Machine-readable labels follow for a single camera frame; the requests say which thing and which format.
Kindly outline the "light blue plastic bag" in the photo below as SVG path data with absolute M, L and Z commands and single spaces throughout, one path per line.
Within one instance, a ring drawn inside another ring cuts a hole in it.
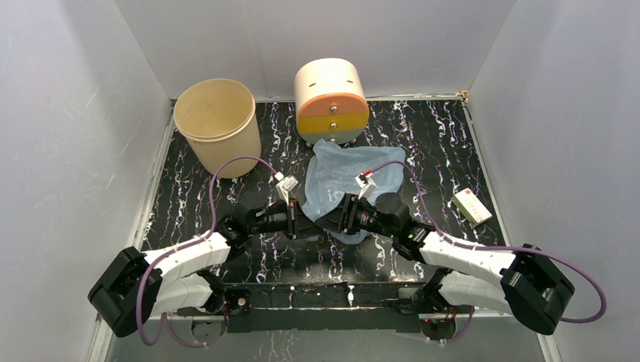
M 355 178 L 358 174 L 373 170 L 388 161 L 404 161 L 405 151 L 399 147 L 359 146 L 343 149 L 337 144 L 320 140 L 313 146 L 314 156 L 306 169 L 305 196 L 302 206 L 305 215 L 313 221 L 333 210 L 345 193 L 358 194 L 361 190 Z M 397 192 L 404 182 L 403 166 L 391 164 L 374 171 L 376 189 L 367 198 L 375 204 L 378 196 Z M 338 241 L 355 245 L 363 242 L 370 233 L 360 231 L 355 235 L 331 232 Z

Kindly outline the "beige round trash bin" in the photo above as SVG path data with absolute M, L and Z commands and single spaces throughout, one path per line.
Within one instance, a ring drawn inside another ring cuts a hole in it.
M 262 151 L 256 103 L 242 83 L 215 78 L 194 84 L 178 97 L 173 119 L 209 173 L 233 179 L 256 167 Z

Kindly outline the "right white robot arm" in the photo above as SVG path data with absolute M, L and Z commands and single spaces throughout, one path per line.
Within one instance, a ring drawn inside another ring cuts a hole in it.
M 547 256 L 526 244 L 522 251 L 484 250 L 411 216 L 395 194 L 383 194 L 371 205 L 345 194 L 316 225 L 331 232 L 360 231 L 388 237 L 396 252 L 436 266 L 432 278 L 411 298 L 435 312 L 469 305 L 510 314 L 530 330 L 551 335 L 574 295 L 574 285 Z

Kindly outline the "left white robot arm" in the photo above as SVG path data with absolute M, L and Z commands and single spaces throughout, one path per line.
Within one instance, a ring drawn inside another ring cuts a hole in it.
M 255 235 L 278 232 L 305 240 L 322 228 L 293 198 L 263 207 L 241 205 L 221 217 L 213 231 L 173 247 L 121 250 L 90 289 L 88 301 L 117 337 L 137 332 L 150 317 L 182 308 L 222 313 L 232 303 L 211 268 L 243 255 Z

